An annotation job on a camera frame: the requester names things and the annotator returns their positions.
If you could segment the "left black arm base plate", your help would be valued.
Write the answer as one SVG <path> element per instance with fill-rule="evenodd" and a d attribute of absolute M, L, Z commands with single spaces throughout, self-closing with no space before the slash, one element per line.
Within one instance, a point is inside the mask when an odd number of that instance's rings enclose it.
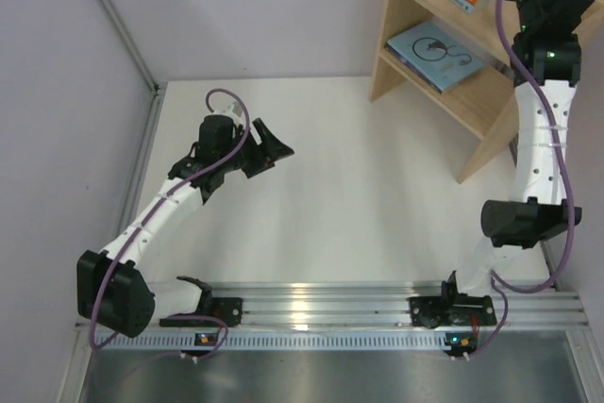
<path fill-rule="evenodd" d="M 236 327 L 242 321 L 243 300 L 240 297 L 212 297 L 205 299 L 191 313 L 179 313 L 159 320 L 161 327 L 218 327 L 210 320 L 216 318 L 228 327 Z"/>

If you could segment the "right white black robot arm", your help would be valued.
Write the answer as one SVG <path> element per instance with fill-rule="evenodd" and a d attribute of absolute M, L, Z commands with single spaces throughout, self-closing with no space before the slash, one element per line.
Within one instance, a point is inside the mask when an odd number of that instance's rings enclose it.
<path fill-rule="evenodd" d="M 417 324 L 460 326 L 477 317 L 495 322 L 487 288 L 521 252 L 563 233 L 562 263 L 569 259 L 582 209 L 574 201 L 565 165 L 568 118 L 581 71 L 575 30 L 595 0 L 496 0 L 498 37 L 513 70 L 519 131 L 516 173 L 506 201 L 484 203 L 483 237 L 441 286 L 428 314 L 413 310 Z"/>

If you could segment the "dark purple galaxy book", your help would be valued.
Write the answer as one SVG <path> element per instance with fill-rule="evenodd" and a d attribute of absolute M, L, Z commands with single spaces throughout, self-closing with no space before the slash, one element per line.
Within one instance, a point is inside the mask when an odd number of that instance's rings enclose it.
<path fill-rule="evenodd" d="M 392 48 L 389 44 L 385 45 L 384 50 L 387 51 L 398 63 L 406 67 L 414 75 L 418 76 L 421 80 L 426 82 L 431 89 L 435 90 L 437 93 L 444 92 L 444 88 L 442 87 L 442 85 L 438 84 L 432 76 L 429 76 L 424 70 L 420 69 L 415 63 L 411 62 L 409 59 L 404 57 L 397 50 Z"/>

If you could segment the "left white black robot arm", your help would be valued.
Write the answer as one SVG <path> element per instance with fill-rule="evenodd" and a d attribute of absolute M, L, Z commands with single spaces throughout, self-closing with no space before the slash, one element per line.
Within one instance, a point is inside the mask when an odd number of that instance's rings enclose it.
<path fill-rule="evenodd" d="M 209 284 L 179 276 L 153 283 L 144 266 L 168 252 L 181 224 L 200 210 L 225 182 L 241 171 L 248 178 L 294 154 L 261 119 L 254 133 L 224 114 L 205 117 L 198 139 L 177 161 L 152 202 L 115 240 L 101 251 L 86 251 L 76 265 L 76 308 L 80 316 L 129 338 L 149 324 L 167 325 L 180 315 L 210 315 Z"/>

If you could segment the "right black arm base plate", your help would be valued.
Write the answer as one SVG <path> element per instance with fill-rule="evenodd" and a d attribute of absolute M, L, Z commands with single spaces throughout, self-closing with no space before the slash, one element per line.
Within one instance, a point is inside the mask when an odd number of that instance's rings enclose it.
<path fill-rule="evenodd" d="M 480 327 L 497 324 L 493 300 L 490 296 L 467 295 L 445 299 L 442 296 L 416 296 L 409 299 L 411 324 L 414 327 Z"/>

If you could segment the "light blue swan book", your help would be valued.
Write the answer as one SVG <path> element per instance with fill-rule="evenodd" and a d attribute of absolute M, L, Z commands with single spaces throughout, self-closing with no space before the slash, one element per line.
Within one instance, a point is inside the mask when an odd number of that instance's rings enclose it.
<path fill-rule="evenodd" d="M 432 76 L 444 92 L 485 66 L 480 58 L 431 21 L 391 37 L 386 44 Z"/>

